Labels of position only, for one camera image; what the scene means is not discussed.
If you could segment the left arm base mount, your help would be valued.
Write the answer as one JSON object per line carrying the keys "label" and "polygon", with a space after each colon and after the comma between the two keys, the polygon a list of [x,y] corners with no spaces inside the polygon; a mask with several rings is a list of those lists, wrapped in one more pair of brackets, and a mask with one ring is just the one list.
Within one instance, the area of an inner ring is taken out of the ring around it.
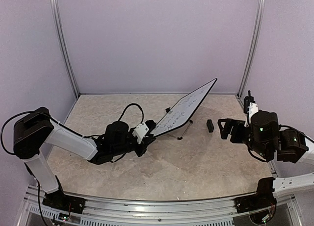
{"label": "left arm base mount", "polygon": [[66,195],[61,191],[46,193],[43,199],[45,206],[77,214],[82,214],[85,202],[84,198]]}

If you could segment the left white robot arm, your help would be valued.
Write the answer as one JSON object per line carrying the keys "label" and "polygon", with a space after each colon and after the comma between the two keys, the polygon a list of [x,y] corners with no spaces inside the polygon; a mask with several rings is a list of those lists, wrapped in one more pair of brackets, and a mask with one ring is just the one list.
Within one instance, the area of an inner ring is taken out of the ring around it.
{"label": "left white robot arm", "polygon": [[92,164],[102,165],[114,163],[114,157],[122,159],[132,151],[141,157],[155,140],[151,134],[156,127],[153,120],[141,120],[136,127],[130,128],[119,118],[106,127],[104,134],[84,136],[54,119],[45,107],[19,115],[22,118],[13,126],[11,155],[24,162],[44,192],[49,195],[50,202],[59,209],[65,208],[69,199],[63,194],[59,180],[40,152],[43,144],[57,146]]}

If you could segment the small whiteboard with wire stand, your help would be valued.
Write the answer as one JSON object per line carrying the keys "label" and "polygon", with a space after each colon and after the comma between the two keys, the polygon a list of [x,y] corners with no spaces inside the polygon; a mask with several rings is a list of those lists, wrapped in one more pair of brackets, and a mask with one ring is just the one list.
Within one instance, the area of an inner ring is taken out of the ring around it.
{"label": "small whiteboard with wire stand", "polygon": [[161,118],[156,127],[151,131],[151,134],[154,137],[159,137],[183,127],[192,118],[217,81],[218,78],[214,78],[180,98]]}

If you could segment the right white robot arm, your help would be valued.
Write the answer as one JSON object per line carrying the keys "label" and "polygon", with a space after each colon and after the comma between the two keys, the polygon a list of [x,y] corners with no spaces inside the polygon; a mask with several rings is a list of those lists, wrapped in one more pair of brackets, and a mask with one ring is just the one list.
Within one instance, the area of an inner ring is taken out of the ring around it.
{"label": "right white robot arm", "polygon": [[[298,163],[314,160],[314,141],[299,130],[281,125],[275,112],[248,112],[246,121],[219,119],[218,127],[223,140],[234,144],[245,144],[249,154],[261,162],[274,159]],[[262,178],[256,193],[251,197],[255,208],[262,208],[270,197],[281,197],[290,193],[312,190],[313,173],[284,178]]]}

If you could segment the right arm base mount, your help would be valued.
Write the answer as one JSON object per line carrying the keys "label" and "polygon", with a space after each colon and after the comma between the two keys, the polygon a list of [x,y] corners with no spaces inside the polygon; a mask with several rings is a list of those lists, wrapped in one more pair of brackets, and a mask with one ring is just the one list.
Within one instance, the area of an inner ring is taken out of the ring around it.
{"label": "right arm base mount", "polygon": [[272,194],[252,194],[244,197],[235,198],[235,206],[238,214],[254,211],[271,205],[276,205],[277,200]]}

